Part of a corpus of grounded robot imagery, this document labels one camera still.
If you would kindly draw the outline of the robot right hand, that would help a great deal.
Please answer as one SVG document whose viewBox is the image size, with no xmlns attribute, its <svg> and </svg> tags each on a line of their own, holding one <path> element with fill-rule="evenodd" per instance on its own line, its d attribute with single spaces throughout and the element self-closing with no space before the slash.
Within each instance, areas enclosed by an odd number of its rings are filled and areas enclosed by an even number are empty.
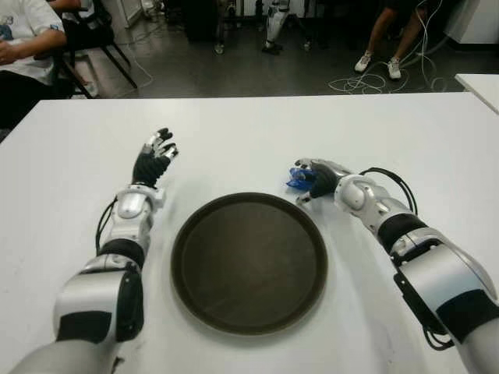
<svg viewBox="0 0 499 374">
<path fill-rule="evenodd" d="M 295 166 L 302 170 L 313 171 L 315 174 L 310 189 L 296 198 L 296 203 L 299 205 L 333 193 L 338 186 L 339 180 L 352 174 L 352 171 L 343 165 L 317 158 L 298 159 Z"/>
</svg>

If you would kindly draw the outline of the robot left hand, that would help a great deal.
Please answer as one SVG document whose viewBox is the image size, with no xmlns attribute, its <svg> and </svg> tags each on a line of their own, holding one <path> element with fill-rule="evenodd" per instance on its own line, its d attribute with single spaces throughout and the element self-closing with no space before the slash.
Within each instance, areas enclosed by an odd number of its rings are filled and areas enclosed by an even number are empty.
<svg viewBox="0 0 499 374">
<path fill-rule="evenodd" d="M 173 133 L 168 128 L 156 131 L 142 146 L 133 166 L 132 183 L 155 189 L 157 180 L 167 171 L 179 154 L 175 143 L 169 140 Z"/>
</svg>

